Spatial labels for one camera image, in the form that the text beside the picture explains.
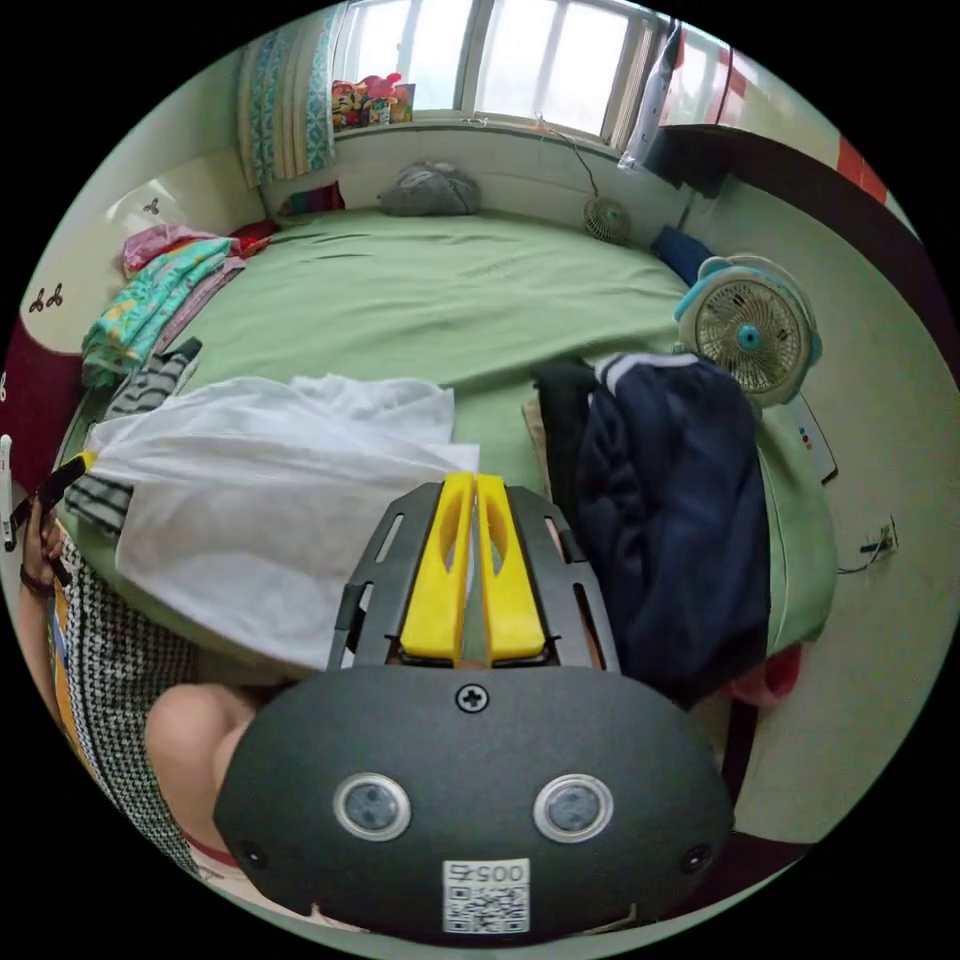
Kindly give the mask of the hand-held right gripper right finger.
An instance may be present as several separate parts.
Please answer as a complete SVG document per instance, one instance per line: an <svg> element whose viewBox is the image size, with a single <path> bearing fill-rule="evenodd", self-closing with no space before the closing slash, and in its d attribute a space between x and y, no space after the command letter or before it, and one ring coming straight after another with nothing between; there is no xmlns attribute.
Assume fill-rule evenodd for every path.
<svg viewBox="0 0 960 960"><path fill-rule="evenodd" d="M539 657L545 634L501 477L477 477L483 621L491 665Z"/></svg>

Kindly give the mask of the person's left hand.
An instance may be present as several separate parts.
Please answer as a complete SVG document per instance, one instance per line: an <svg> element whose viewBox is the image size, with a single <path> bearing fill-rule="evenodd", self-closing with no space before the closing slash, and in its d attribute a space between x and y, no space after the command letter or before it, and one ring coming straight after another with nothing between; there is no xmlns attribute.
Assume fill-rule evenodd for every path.
<svg viewBox="0 0 960 960"><path fill-rule="evenodd" d="M55 564L62 553L62 530L52 511L28 521L23 536L20 580L32 594L51 598L58 580Z"/></svg>

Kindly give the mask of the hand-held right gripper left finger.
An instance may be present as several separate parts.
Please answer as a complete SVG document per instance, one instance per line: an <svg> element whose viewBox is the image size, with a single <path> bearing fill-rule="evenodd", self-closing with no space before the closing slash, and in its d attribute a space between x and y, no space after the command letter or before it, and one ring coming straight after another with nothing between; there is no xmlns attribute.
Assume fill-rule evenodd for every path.
<svg viewBox="0 0 960 960"><path fill-rule="evenodd" d="M415 660L458 666L470 569L474 475L453 473L438 495L399 643Z"/></svg>

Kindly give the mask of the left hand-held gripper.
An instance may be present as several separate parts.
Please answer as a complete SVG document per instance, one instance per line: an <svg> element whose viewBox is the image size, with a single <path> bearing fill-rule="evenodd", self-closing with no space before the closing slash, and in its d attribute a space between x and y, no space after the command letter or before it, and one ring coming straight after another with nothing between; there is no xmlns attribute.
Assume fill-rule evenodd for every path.
<svg viewBox="0 0 960 960"><path fill-rule="evenodd" d="M31 500L38 499L44 508L56 505L64 496L67 488L91 470L97 460L95 452L84 450L77 457L67 460L43 480L32 496L24 497L10 515L10 551L17 545L20 528L27 524L31 514Z"/></svg>

